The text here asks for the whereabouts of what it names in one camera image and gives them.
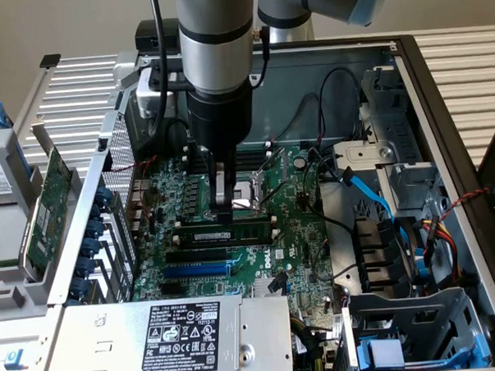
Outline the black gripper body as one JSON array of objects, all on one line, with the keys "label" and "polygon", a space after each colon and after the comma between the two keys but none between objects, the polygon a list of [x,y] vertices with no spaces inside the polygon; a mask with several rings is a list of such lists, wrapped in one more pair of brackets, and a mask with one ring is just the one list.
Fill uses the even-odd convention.
[{"label": "black gripper body", "polygon": [[198,144],[211,153],[235,150],[251,130],[252,92],[248,80],[225,94],[187,92],[190,130]]}]

